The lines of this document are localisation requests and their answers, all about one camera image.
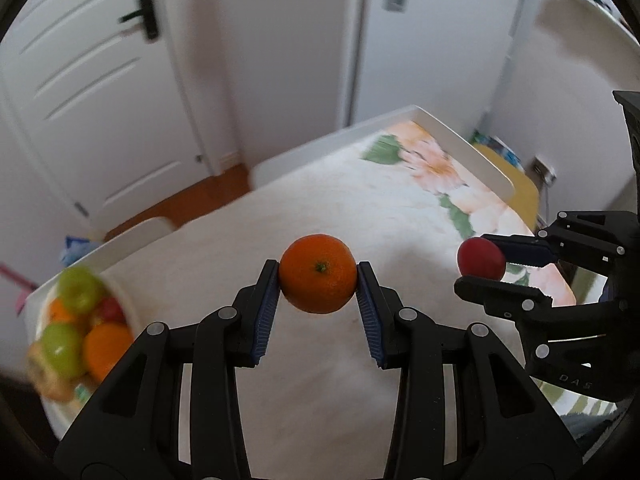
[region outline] white bowl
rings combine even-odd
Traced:
[[[107,290],[111,293],[111,295],[118,300],[122,308],[122,312],[124,313],[125,318],[127,319],[127,325],[133,334],[133,337],[138,337],[138,335],[142,332],[143,326],[140,325],[140,320],[138,319],[138,314],[135,309],[132,307],[129,297],[122,290],[121,286],[118,285],[115,281],[107,276],[101,274],[100,279],[106,286]],[[40,339],[40,335],[42,331],[49,323],[49,304],[55,300],[58,296],[58,284],[56,283],[49,289],[40,309],[40,314],[38,316],[38,321],[36,323],[36,340]],[[60,430],[66,432],[71,426],[71,423],[74,421],[76,416],[78,416],[79,410],[73,403],[64,403],[64,402],[55,402],[50,399],[46,399],[44,397],[40,397],[42,399],[43,404],[48,408],[48,412],[55,416],[58,420]]]

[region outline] green apple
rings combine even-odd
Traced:
[[[70,313],[88,314],[105,295],[102,282],[86,267],[69,267],[60,272],[58,297]]]
[[[42,352],[60,377],[73,379],[84,375],[82,334],[71,323],[50,323],[40,337]]]

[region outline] tangerine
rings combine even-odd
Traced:
[[[102,382],[132,343],[127,325],[107,322],[94,326],[82,345],[82,357],[92,377]]]
[[[56,298],[49,303],[49,322],[50,323],[75,323],[78,316],[70,313],[62,304],[60,298]]]
[[[329,314],[351,299],[358,272],[347,245],[317,234],[299,238],[287,248],[278,277],[290,304],[311,314]]]

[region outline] tablecloth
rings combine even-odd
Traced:
[[[287,174],[194,220],[106,271],[143,324],[199,322],[255,283],[268,258],[311,233],[343,240],[381,285],[437,323],[481,321],[514,355],[513,323],[453,293],[456,251],[473,234],[530,234],[516,213],[423,129],[397,124]],[[554,304],[574,297],[557,269],[510,266],[506,279],[536,286]],[[252,475],[278,479],[380,478],[390,442],[399,373],[376,367],[355,298],[327,316],[280,298],[265,357],[239,369],[238,395]],[[188,389],[180,456],[188,460]],[[455,459],[452,377],[446,376],[446,462]]]

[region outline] baseboard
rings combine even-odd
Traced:
[[[220,169],[223,173],[238,164],[242,164],[242,153],[240,152],[231,152],[220,157]]]

